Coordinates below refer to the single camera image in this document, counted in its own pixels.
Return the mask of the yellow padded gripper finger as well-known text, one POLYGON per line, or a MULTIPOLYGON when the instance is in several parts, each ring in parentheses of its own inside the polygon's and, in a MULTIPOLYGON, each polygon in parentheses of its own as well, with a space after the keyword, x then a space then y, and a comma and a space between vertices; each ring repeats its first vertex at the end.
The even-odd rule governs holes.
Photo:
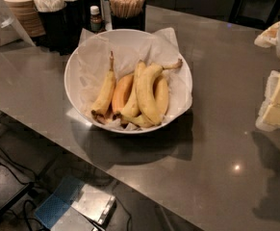
POLYGON ((277 42, 277 33, 279 27, 280 21, 272 24, 255 38, 254 44, 263 48, 270 48, 271 46, 275 46, 277 42))
POLYGON ((272 70, 267 79, 265 100, 255 123, 260 130, 271 132, 280 128, 280 72, 272 70))

